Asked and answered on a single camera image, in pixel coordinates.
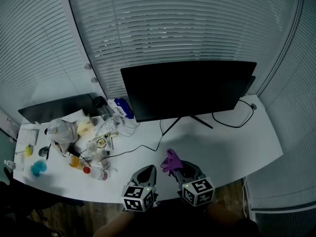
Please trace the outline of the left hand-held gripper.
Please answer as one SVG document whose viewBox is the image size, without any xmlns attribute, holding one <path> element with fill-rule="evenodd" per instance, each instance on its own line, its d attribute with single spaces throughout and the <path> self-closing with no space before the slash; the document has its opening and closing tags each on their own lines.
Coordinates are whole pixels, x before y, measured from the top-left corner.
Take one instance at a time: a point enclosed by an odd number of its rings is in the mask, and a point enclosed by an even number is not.
<svg viewBox="0 0 316 237">
<path fill-rule="evenodd" d="M 146 166 L 135 172 L 121 194 L 124 209 L 130 212 L 146 212 L 156 201 L 157 169 Z"/>
</svg>

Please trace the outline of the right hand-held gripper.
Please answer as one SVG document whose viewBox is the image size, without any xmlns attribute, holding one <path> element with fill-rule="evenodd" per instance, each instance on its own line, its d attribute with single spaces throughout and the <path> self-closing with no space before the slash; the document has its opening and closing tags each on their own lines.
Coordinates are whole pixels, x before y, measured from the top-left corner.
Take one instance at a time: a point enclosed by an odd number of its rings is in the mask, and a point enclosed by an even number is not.
<svg viewBox="0 0 316 237">
<path fill-rule="evenodd" d="M 201 169 L 188 161 L 182 161 L 183 168 L 173 170 L 173 176 L 177 182 L 183 182 L 184 177 L 202 177 Z M 212 201 L 215 188 L 209 177 L 198 178 L 190 182 L 180 184 L 181 198 L 193 207 L 205 205 Z"/>
</svg>

